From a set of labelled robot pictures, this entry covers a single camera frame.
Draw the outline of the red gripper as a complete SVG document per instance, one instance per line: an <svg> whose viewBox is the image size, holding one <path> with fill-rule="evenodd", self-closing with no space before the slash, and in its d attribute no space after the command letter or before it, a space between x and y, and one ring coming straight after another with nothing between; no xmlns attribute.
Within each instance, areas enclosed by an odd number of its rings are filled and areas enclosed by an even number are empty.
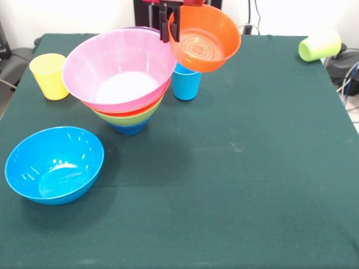
<svg viewBox="0 0 359 269"><path fill-rule="evenodd" d="M159 30L162 42L169 42L167 4L171 4L173 22L171 23L171 34L175 42L180 41L180 5L202 6L204 0L142 0L150 4L159 4Z"/></svg>

